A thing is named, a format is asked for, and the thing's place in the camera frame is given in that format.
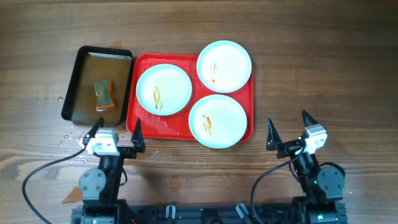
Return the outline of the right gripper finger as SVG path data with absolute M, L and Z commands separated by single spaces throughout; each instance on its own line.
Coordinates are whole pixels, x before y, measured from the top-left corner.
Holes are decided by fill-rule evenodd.
M 302 110 L 302 118 L 305 127 L 313 126 L 316 124 L 319 124 L 318 121 L 316 121 L 306 110 Z
M 271 119 L 267 121 L 267 145 L 268 151 L 275 151 L 282 149 L 283 142 Z

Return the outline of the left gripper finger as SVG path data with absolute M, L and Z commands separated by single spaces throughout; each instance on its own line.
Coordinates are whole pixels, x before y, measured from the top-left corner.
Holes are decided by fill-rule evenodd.
M 88 131 L 86 136 L 82 139 L 83 144 L 88 144 L 91 138 L 95 137 L 96 132 L 99 130 L 99 128 L 102 128 L 104 125 L 104 118 L 100 117 L 95 125 Z
M 134 148 L 145 148 L 144 137 L 142 134 L 141 120 L 137 119 L 136 125 L 131 137 L 131 142 Z

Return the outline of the orange green sponge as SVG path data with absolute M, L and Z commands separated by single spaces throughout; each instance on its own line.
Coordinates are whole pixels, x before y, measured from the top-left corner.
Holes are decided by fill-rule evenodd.
M 97 96 L 96 109 L 98 111 L 112 110 L 116 108 L 116 102 L 113 97 L 113 81 L 100 80 L 94 83 Z

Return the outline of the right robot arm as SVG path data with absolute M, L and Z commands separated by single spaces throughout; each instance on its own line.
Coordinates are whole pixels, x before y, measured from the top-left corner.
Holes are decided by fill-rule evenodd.
M 327 130 L 308 112 L 302 111 L 305 125 L 303 134 L 296 140 L 283 142 L 272 122 L 268 120 L 267 146 L 277 151 L 277 158 L 289 157 L 289 169 L 300 184 L 303 197 L 294 197 L 287 208 L 275 208 L 272 216 L 282 223 L 347 223 L 343 189 L 345 170 L 333 162 L 319 163 L 317 149 L 324 146 Z

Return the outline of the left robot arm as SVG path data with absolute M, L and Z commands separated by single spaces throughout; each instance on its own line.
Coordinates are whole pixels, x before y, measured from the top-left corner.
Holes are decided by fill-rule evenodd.
M 97 168 L 85 171 L 79 179 L 83 207 L 74 209 L 71 222 L 74 224 L 127 224 L 138 219 L 125 199 L 118 199 L 121 177 L 126 174 L 125 159 L 135 159 L 137 153 L 146 150 L 141 121 L 138 119 L 131 137 L 132 146 L 119 147 L 118 134 L 113 128 L 104 127 L 100 117 L 81 140 L 80 146 L 88 153 L 99 157 Z

